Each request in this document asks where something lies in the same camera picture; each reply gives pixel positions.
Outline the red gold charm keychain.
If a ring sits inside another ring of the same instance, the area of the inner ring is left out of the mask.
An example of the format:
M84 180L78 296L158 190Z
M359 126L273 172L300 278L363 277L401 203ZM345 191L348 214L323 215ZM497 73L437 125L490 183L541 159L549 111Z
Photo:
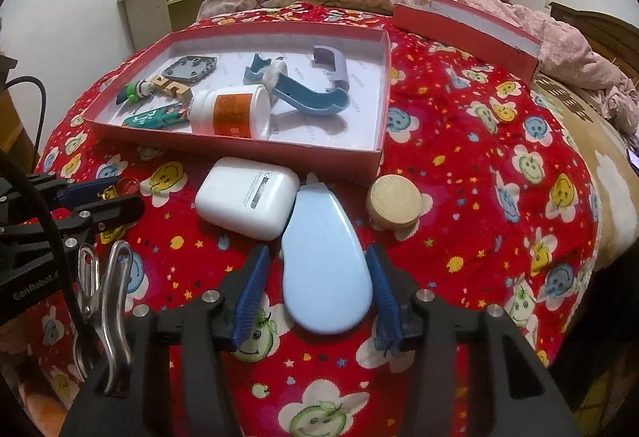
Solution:
M101 191L99 197L103 200L111 200L118 197L134 196L139 192L140 182L137 179L131 179L131 177L124 177Z

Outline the light blue oval case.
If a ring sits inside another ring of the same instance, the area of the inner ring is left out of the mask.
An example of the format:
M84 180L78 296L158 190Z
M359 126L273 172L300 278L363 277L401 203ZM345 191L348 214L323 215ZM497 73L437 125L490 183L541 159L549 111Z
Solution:
M373 302L373 284L359 237L326 184L298 190L282 254L283 302L295 324L335 335L363 320Z

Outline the white earbuds case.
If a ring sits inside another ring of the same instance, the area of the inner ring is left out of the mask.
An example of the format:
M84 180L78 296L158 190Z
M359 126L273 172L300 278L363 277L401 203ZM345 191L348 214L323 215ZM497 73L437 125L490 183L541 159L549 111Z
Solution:
M299 187L298 175L288 168L223 157L199 187L195 209L210 224L272 241L283 234Z

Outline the green striped toy figure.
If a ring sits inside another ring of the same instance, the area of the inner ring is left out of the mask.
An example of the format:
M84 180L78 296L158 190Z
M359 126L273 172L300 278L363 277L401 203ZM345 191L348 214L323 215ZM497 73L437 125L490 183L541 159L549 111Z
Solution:
M135 104L155 94L155 86L147 80L137 80L125 85L116 95L116 104Z

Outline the wooden puzzle block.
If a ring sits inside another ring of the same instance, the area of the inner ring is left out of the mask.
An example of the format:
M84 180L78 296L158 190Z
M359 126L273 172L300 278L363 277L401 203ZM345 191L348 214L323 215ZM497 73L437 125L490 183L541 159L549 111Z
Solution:
M155 75L149 79L149 83L152 84L156 92L182 101L182 103L189 103L193 99L192 89L184 83L170 80L162 75Z

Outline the round wooden disc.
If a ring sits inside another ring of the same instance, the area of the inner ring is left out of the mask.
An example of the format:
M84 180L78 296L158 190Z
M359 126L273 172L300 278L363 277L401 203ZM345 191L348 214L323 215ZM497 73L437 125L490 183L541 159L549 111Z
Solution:
M368 189L366 210L377 228L408 228L420 218L423 196L409 179L396 174L382 175Z

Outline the blue curved plastic piece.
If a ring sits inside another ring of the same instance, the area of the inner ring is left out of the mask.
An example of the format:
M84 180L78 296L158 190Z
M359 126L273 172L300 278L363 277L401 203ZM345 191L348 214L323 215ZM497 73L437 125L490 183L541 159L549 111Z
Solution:
M318 93L289 77L285 60L281 57L262 58L258 53L254 54L251 64L245 68L242 81L246 85L263 85L272 103L280 99L310 116L329 117L350 106L348 92L340 87Z

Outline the lavender plastic hook piece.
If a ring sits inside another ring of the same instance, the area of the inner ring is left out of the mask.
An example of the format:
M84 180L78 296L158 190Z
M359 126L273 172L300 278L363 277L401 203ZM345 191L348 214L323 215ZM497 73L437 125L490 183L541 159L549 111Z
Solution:
M350 90L347 60L332 46L313 46L313 64L325 70L332 90Z

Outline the teal patterned lighter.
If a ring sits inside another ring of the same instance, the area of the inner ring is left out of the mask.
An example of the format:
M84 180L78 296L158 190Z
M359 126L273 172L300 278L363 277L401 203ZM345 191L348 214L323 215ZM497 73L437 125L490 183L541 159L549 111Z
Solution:
M181 104L168 104L137 113L125 120L124 127L132 129L163 130L189 122L189 108Z

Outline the white pill bottle orange label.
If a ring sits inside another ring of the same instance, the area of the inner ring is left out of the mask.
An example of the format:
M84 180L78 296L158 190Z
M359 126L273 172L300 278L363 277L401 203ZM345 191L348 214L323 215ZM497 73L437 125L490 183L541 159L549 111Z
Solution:
M196 135L267 139L271 101L261 84L221 87L198 92L189 119Z

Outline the grey building plate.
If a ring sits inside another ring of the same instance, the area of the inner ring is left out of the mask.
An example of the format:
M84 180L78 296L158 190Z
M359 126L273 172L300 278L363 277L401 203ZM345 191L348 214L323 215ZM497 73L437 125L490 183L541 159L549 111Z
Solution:
M214 56L187 55L163 69L161 75L171 81L192 85L213 73L217 61Z

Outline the red shallow box tray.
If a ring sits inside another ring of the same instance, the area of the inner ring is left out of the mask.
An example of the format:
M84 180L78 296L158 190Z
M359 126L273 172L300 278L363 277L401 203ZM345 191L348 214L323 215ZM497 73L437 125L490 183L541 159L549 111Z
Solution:
M96 135L369 183L390 103L385 31L324 23L168 34L85 111Z

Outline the beige bookshelf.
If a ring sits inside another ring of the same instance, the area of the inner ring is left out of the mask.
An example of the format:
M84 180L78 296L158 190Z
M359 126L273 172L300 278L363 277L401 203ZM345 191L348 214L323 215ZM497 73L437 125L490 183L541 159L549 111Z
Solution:
M134 51L196 22L205 0L118 0L120 15Z

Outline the red box lid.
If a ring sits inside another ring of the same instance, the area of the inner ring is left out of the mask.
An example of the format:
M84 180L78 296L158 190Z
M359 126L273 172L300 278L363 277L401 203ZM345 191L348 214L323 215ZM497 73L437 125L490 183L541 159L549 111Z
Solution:
M467 4L453 0L431 0L426 6L397 4L393 24L502 66L526 84L540 66L540 39Z

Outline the dark wooden headboard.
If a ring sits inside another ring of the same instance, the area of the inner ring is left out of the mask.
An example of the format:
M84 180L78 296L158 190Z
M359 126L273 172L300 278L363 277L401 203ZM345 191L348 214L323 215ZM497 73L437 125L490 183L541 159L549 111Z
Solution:
M592 49L621 69L638 84L639 31L617 17L593 11L580 11L551 2L550 16L583 34Z

